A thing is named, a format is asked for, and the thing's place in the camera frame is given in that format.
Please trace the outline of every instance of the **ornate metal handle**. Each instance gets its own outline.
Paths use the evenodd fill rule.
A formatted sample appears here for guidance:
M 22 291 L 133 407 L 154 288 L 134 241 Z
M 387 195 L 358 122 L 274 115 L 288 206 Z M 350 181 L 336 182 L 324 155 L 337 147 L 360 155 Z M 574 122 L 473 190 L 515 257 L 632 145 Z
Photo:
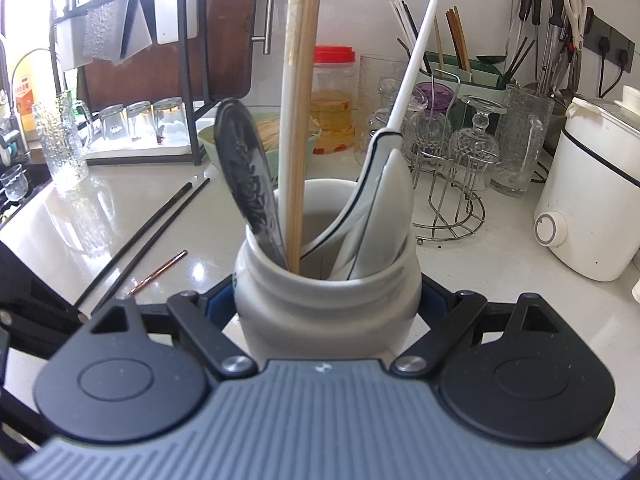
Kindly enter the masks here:
M 251 41 L 254 43 L 263 42 L 263 54 L 271 53 L 271 33 L 273 31 L 273 5 L 275 0 L 267 0 L 267 10 L 264 13 L 264 34 L 262 36 L 252 36 Z

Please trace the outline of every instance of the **wooden cutting board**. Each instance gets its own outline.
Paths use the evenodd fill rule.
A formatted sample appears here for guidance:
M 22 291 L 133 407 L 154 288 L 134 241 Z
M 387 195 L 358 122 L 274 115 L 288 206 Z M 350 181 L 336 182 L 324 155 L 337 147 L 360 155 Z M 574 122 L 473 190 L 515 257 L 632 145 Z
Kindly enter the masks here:
M 251 87 L 255 0 L 207 0 L 209 93 L 243 97 Z M 202 99 L 198 38 L 188 40 L 194 100 Z M 182 96 L 178 43 L 153 44 L 124 63 L 94 60 L 85 66 L 89 103 L 97 112 L 113 104 Z M 86 95 L 79 85 L 80 98 Z

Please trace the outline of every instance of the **kitchen counter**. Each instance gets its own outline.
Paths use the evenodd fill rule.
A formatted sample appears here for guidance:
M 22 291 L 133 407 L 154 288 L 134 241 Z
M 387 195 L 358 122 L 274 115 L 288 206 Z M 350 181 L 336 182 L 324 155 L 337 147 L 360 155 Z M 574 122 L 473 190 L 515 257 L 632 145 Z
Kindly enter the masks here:
M 355 179 L 351 152 L 315 156 L 309 178 Z M 136 299 L 158 303 L 176 292 L 204 292 L 228 276 L 243 238 L 244 221 L 222 174 L 205 163 L 92 167 L 90 181 L 71 200 L 53 186 L 35 196 L 0 231 L 0 240 L 55 291 L 73 303 L 92 278 L 130 236 L 188 180 L 194 188 L 211 183 L 194 199 L 129 277 L 126 292 L 161 263 L 179 253 L 188 256 L 152 283 Z M 415 217 L 429 190 L 426 177 L 416 190 Z M 532 215 L 542 185 L 532 184 L 521 199 L 493 190 L 482 194 L 487 221 L 473 236 L 417 246 L 422 271 L 450 290 L 471 289 L 491 301 L 515 301 L 521 292 L 540 293 L 607 365 L 616 382 L 616 400 L 600 434 L 623 459 L 640 449 L 640 305 L 631 296 L 640 272 L 633 266 L 615 282 L 598 283 L 573 272 L 532 234 Z M 129 259 L 159 224 L 127 254 L 81 307 L 85 313 L 113 283 Z M 408 343 L 427 327 L 417 320 Z M 241 346 L 236 322 L 226 331 Z M 12 351 L 6 387 L 33 406 L 31 385 L 43 362 Z

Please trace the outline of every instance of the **green bowl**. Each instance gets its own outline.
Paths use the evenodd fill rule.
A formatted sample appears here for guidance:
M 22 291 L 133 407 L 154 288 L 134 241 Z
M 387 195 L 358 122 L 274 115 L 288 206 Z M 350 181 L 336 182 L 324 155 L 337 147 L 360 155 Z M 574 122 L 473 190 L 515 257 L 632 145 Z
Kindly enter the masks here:
M 263 111 L 254 111 L 252 107 L 248 107 L 251 112 L 254 121 L 259 122 L 267 119 L 275 119 L 280 116 L 279 113 L 276 112 L 263 112 Z M 255 107 L 255 108 L 276 108 L 278 111 L 280 107 Z M 311 156 L 314 152 L 314 147 L 316 146 L 316 142 L 318 142 L 318 137 L 320 137 L 320 132 L 311 135 L 306 142 L 306 166 L 309 165 L 311 161 Z M 213 126 L 206 126 L 201 129 L 198 133 L 198 138 L 204 144 L 204 149 L 209 155 L 211 163 L 222 171 L 220 168 L 220 159 L 218 158 L 218 150 L 216 149 L 216 143 L 213 139 Z M 271 183 L 278 183 L 278 149 L 269 150 L 266 152 L 267 155 L 267 163 L 269 165 L 269 172 L 271 173 Z

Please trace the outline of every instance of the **black plug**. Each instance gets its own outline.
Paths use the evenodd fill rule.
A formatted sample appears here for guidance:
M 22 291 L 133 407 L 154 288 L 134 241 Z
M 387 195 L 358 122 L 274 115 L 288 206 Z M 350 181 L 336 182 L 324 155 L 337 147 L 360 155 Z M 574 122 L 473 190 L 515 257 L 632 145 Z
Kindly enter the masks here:
M 622 70 L 625 69 L 626 64 L 629 62 L 629 51 L 621 48 L 618 51 L 618 63 Z
M 602 54 L 602 57 L 607 57 L 607 54 L 611 50 L 611 44 L 607 36 L 601 36 L 598 40 L 598 51 Z

